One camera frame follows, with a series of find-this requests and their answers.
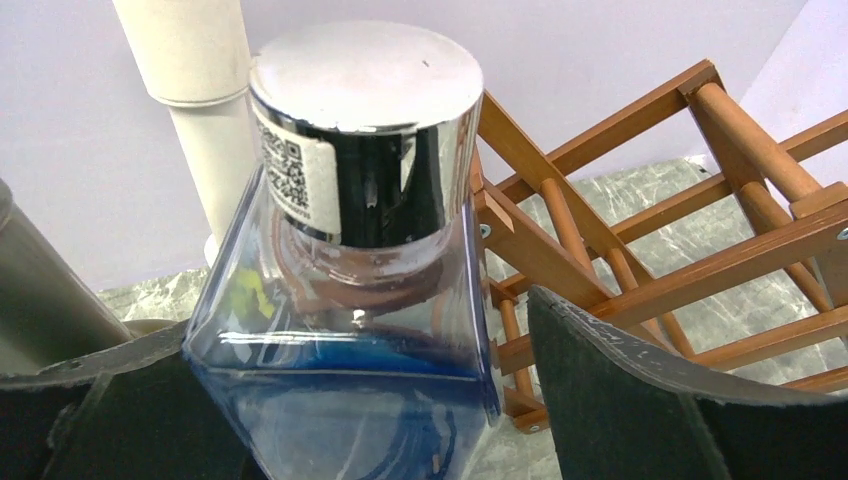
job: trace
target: wooden frame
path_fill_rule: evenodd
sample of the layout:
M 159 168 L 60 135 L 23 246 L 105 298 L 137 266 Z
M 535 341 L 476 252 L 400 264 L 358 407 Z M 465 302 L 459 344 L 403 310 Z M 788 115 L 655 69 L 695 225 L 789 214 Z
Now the wooden frame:
M 722 173 L 612 227 L 565 176 L 682 111 L 689 110 Z M 848 187 L 822 188 L 799 163 L 848 139 L 848 110 L 777 143 L 724 91 L 715 67 L 702 61 L 554 151 L 544 154 L 486 93 L 479 135 L 516 172 L 498 185 L 472 168 L 478 221 L 487 249 L 518 272 L 490 279 L 506 343 L 497 348 L 506 411 L 526 433 L 547 427 L 544 405 L 526 370 L 534 363 L 528 335 L 515 319 L 516 297 L 532 284 L 550 288 L 598 318 L 693 362 L 729 370 L 848 335 Z M 769 179 L 791 202 L 790 216 L 765 187 Z M 538 193 L 555 227 L 551 237 L 516 204 Z M 754 238 L 655 279 L 627 244 L 729 195 L 735 195 Z M 622 294 L 597 278 L 591 261 L 606 261 Z M 696 353 L 673 310 L 784 269 L 818 315 Z M 848 368 L 785 385 L 818 392 L 848 388 Z

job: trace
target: clear glass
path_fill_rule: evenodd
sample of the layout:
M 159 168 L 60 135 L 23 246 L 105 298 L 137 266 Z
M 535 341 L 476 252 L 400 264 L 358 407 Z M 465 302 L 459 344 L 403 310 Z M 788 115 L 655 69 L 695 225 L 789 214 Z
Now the clear glass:
M 463 478 L 500 415 L 472 215 L 331 245 L 282 218 L 259 168 L 183 351 L 271 478 Z

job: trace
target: pvc pipe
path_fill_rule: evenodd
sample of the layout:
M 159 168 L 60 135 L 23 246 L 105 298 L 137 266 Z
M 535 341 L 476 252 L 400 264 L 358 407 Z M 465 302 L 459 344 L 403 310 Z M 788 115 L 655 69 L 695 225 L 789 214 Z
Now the pvc pipe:
M 0 179 L 0 373 L 33 373 L 131 339 Z
M 113 0 L 147 92 L 167 105 L 220 244 L 256 165 L 239 0 Z

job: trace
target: qr code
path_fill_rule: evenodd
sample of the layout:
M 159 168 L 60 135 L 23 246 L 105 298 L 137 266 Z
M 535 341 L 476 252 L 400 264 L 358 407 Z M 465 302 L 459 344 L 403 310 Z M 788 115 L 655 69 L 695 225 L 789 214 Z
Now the qr code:
M 306 190 L 306 178 L 303 175 L 303 158 L 300 145 L 283 140 L 261 122 L 258 123 L 262 135 L 262 159 L 268 166 L 266 174 L 276 194 L 308 217 L 309 194 Z

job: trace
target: white pipe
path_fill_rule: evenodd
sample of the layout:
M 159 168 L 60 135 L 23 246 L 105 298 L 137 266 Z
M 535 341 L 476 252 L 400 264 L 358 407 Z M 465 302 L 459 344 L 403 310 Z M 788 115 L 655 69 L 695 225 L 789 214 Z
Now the white pipe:
M 216 246 L 254 170 L 239 0 L 113 0 L 145 87 L 167 105 Z

